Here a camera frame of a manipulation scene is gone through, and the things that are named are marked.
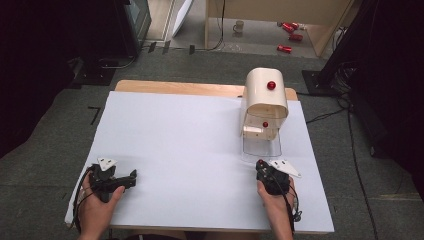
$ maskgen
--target handheld controller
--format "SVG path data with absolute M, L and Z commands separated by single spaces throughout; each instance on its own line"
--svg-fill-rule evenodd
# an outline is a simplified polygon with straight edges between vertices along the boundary
M 289 175 L 278 171 L 267 162 L 259 159 L 256 162 L 256 179 L 263 182 L 270 195 L 286 195 L 290 190 Z
M 90 185 L 93 192 L 99 194 L 102 202 L 109 202 L 109 194 L 113 193 L 118 187 L 124 186 L 125 189 L 134 187 L 136 184 L 137 170 L 133 170 L 129 176 L 115 178 L 116 166 L 112 166 L 106 171 L 102 171 L 99 164 L 93 164 L 94 170 L 90 175 Z

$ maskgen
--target red knob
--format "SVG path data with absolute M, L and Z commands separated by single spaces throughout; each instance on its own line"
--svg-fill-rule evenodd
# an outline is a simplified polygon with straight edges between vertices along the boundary
M 274 82 L 274 81 L 269 81 L 269 82 L 268 82 L 268 84 L 266 85 L 266 87 L 267 87 L 269 90 L 274 90 L 276 86 L 277 86 L 277 84 L 275 84 L 275 82 Z

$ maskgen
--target white paper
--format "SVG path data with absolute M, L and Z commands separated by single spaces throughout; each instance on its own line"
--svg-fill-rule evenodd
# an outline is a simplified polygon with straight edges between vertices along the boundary
M 270 230 L 255 166 L 241 160 L 240 105 L 237 98 L 110 92 L 86 166 L 103 156 L 118 161 L 116 177 L 138 174 L 111 224 Z M 300 102 L 288 106 L 280 138 L 282 158 L 302 173 L 295 179 L 303 212 L 296 231 L 333 232 Z

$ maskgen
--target human hand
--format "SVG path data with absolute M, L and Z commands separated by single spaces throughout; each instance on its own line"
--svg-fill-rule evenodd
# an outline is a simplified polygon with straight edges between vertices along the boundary
M 118 187 L 113 192 L 109 202 L 104 203 L 95 194 L 92 194 L 93 191 L 90 188 L 89 180 L 90 174 L 91 172 L 87 174 L 82 184 L 83 189 L 85 189 L 85 196 L 88 197 L 79 206 L 78 215 L 81 226 L 79 240 L 100 239 L 102 233 L 109 226 L 115 206 L 125 190 L 124 186 Z
M 293 209 L 294 202 L 294 181 L 290 177 L 289 193 L 286 195 L 287 200 Z M 293 233 L 290 226 L 290 219 L 287 213 L 286 202 L 282 195 L 273 196 L 268 194 L 264 184 L 261 181 L 257 181 L 258 194 L 261 196 L 268 220 L 271 224 L 271 228 L 274 232 L 275 237 L 278 240 L 293 239 Z

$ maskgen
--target gray carpet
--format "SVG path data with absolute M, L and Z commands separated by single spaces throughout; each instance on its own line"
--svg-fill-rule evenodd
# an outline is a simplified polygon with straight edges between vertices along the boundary
M 30 139 L 0 159 L 0 239 L 76 239 L 64 217 L 101 117 L 95 110 L 121 79 L 244 85 L 256 67 L 279 69 L 286 87 L 306 92 L 301 70 L 320 70 L 324 60 L 161 49 L 142 52 L 116 71 L 108 87 L 65 89 Z M 306 120 L 339 109 L 335 99 L 299 96 Z M 332 214 L 335 233 L 298 234 L 295 239 L 375 239 L 352 157 L 347 112 L 310 123 L 309 134 Z M 369 143 L 351 115 L 358 168 L 379 239 L 422 239 L 424 205 L 407 172 L 390 159 L 369 156 Z M 124 236 L 126 231 L 115 231 Z M 272 239 L 264 234 L 263 239 Z

